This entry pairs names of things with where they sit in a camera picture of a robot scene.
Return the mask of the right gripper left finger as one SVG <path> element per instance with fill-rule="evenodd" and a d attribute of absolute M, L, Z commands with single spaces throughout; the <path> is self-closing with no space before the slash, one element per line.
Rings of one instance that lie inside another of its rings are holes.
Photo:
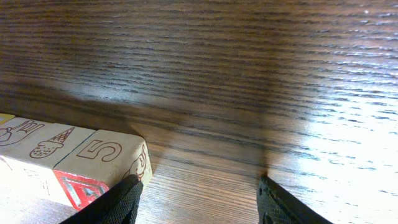
<path fill-rule="evenodd" d="M 143 187 L 131 174 L 61 224 L 135 224 Z"/>

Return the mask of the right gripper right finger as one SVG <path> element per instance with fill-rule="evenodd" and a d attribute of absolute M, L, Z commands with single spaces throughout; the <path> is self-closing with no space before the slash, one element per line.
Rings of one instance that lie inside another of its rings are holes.
<path fill-rule="evenodd" d="M 266 174 L 259 179 L 256 200 L 260 224 L 331 224 Z"/>

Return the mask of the wooden block green side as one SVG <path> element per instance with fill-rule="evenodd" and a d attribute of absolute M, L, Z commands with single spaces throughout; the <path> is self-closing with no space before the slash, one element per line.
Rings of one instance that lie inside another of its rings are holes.
<path fill-rule="evenodd" d="M 128 175 L 144 185 L 152 166 L 144 138 L 132 134 L 98 130 L 83 141 L 53 169 L 71 205 L 81 210 Z"/>

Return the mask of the wooden block ice cream picture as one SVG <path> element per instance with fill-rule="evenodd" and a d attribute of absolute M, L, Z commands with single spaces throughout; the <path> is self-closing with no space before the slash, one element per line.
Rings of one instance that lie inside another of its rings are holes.
<path fill-rule="evenodd" d="M 92 129 L 51 124 L 13 146 L 2 158 L 12 170 L 9 178 L 15 191 L 71 206 L 53 169 L 94 132 Z"/>

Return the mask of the wooden block blue side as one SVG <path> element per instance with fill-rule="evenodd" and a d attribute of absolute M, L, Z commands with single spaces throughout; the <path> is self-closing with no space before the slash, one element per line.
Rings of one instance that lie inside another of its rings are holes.
<path fill-rule="evenodd" d="M 12 118 L 1 125 L 1 163 L 6 158 L 29 160 L 29 153 L 35 147 L 30 140 L 51 127 L 53 123 L 27 118 Z"/>

